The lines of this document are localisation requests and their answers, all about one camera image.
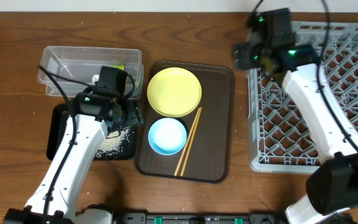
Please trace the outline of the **rice grains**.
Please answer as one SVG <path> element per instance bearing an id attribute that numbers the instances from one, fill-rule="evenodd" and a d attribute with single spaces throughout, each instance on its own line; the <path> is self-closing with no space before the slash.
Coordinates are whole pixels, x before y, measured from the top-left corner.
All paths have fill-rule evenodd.
<path id="1" fill-rule="evenodd" d="M 119 156 L 123 156 L 131 143 L 130 138 L 133 133 L 133 130 L 125 129 L 121 132 L 115 131 L 108 134 L 100 148 L 96 151 L 94 159 L 118 159 Z"/>

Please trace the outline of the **white tissue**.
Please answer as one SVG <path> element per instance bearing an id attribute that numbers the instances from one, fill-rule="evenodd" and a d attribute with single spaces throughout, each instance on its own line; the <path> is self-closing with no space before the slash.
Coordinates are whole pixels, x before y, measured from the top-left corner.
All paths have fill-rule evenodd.
<path id="1" fill-rule="evenodd" d="M 99 75 L 93 75 L 92 77 L 92 83 L 95 85 L 99 80 Z"/>

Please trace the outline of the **green orange snack wrapper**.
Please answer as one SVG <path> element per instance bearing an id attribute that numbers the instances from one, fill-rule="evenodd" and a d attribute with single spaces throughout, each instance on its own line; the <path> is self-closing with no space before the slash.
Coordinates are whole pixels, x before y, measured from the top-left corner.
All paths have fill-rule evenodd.
<path id="1" fill-rule="evenodd" d="M 124 70 L 124 65 L 110 65 L 110 67 L 118 68 L 120 70 Z"/>

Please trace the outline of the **light blue bowl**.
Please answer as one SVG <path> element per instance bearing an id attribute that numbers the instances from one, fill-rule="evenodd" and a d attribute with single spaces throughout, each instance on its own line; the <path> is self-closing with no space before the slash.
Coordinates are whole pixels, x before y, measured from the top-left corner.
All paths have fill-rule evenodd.
<path id="1" fill-rule="evenodd" d="M 162 118 L 154 122 L 147 135 L 150 147 L 158 154 L 171 156 L 183 149 L 187 131 L 179 120 Z"/>

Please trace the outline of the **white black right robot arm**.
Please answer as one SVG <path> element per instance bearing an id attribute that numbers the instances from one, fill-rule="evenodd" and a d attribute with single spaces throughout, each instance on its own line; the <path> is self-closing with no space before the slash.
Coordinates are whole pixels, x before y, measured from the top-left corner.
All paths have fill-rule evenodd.
<path id="1" fill-rule="evenodd" d="M 318 150 L 320 167 L 306 181 L 306 195 L 285 209 L 287 223 L 321 223 L 358 207 L 358 132 L 339 106 L 321 59 L 295 35 L 272 45 L 258 32 L 234 45 L 234 66 L 268 72 L 296 104 Z"/>

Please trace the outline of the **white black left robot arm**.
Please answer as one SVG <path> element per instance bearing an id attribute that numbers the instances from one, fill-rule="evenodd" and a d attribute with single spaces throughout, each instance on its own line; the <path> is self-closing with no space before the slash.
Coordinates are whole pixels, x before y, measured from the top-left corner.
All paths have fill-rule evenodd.
<path id="1" fill-rule="evenodd" d="M 113 223 L 99 205 L 77 212 L 80 192 L 98 149 L 111 132 L 143 123 L 135 100 L 81 92 L 73 99 L 60 145 L 37 190 L 4 223 Z"/>

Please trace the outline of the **grey dishwasher rack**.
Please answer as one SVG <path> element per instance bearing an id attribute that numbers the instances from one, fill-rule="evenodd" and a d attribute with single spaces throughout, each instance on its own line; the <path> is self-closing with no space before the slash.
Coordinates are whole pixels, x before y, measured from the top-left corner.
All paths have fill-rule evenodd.
<path id="1" fill-rule="evenodd" d="M 358 132 L 358 24 L 331 24 L 323 61 L 329 85 Z M 318 151 L 294 102 L 257 70 L 249 71 L 247 79 L 251 169 L 313 173 L 319 167 Z"/>

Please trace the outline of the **black rectangular tray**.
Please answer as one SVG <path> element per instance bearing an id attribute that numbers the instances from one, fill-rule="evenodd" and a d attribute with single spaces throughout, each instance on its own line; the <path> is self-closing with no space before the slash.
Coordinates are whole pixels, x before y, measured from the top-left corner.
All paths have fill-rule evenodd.
<path id="1" fill-rule="evenodd" d="M 50 132 L 48 137 L 48 145 L 46 156 L 49 160 L 52 160 L 57 152 L 57 149 L 62 141 L 63 134 L 67 125 L 67 119 L 70 115 L 68 107 L 66 104 L 60 104 L 54 107 L 52 112 L 52 120 L 50 125 Z M 126 149 L 123 156 L 119 156 L 118 159 L 107 159 L 107 160 L 127 160 L 134 156 L 136 149 L 136 137 L 137 137 L 137 128 L 130 128 L 133 130 L 131 135 L 131 143 Z"/>

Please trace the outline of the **yellow round plate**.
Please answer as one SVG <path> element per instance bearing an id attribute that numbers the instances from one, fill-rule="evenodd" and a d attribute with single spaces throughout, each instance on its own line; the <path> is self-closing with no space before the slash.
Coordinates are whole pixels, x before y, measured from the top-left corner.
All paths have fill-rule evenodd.
<path id="1" fill-rule="evenodd" d="M 150 106 L 160 115 L 178 118 L 190 114 L 200 103 L 202 87 L 189 70 L 179 67 L 157 72 L 147 86 Z"/>

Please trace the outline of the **clear plastic bin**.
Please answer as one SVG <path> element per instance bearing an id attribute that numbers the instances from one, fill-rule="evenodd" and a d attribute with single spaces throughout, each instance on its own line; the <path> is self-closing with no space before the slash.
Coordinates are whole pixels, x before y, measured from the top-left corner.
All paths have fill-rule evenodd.
<path id="1" fill-rule="evenodd" d="M 120 65 L 132 75 L 137 91 L 143 86 L 142 52 L 138 49 L 49 46 L 44 49 L 40 65 L 59 76 L 56 81 L 66 94 L 82 91 L 84 83 L 92 85 L 103 66 Z"/>

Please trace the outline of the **wooden chopstick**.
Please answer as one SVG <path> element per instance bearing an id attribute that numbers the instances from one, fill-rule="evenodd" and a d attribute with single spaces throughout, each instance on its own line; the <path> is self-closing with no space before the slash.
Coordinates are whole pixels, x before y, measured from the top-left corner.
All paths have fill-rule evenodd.
<path id="1" fill-rule="evenodd" d="M 188 147 L 186 149 L 185 161 L 183 163 L 182 170 L 180 172 L 180 176 L 184 176 L 184 173 L 185 173 L 186 165 L 188 163 L 188 159 L 189 159 L 189 156 L 190 156 L 191 148 L 192 148 L 193 141 L 194 141 L 194 138 L 195 138 L 195 134 L 196 134 L 196 130 L 197 130 L 197 127 L 198 127 L 199 120 L 200 120 L 202 109 L 203 109 L 202 107 L 200 107 L 198 109 L 198 113 L 197 113 L 196 118 L 195 118 L 193 130 L 192 130 L 191 135 L 190 135 L 190 141 L 189 141 Z"/>
<path id="2" fill-rule="evenodd" d="M 190 141 L 190 135 L 191 135 L 191 132 L 192 132 L 192 130 L 193 130 L 194 122 L 195 122 L 195 119 L 194 119 L 194 121 L 193 121 L 193 124 L 191 125 L 190 132 L 189 132 L 189 134 L 187 135 L 186 142 L 185 142 L 185 146 L 184 146 L 184 148 L 183 148 L 183 150 L 182 150 L 182 153 L 181 153 L 181 156 L 180 156 L 180 158 L 179 158 L 177 167 L 176 167 L 175 172 L 174 172 L 174 176 L 180 176 L 180 172 L 181 172 L 181 170 L 182 170 L 182 166 L 183 166 L 183 163 L 184 163 L 184 161 L 185 161 L 186 149 L 187 149 L 188 143 L 189 143 L 189 141 Z"/>

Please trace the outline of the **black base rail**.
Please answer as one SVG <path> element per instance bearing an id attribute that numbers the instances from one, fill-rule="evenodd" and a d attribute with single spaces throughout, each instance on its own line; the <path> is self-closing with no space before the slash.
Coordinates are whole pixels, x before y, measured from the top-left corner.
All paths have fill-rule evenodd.
<path id="1" fill-rule="evenodd" d="M 146 210 L 114 211 L 104 205 L 87 208 L 102 209 L 112 213 L 112 223 L 118 224 L 279 224 L 287 223 L 283 215 L 274 213 L 149 213 Z"/>

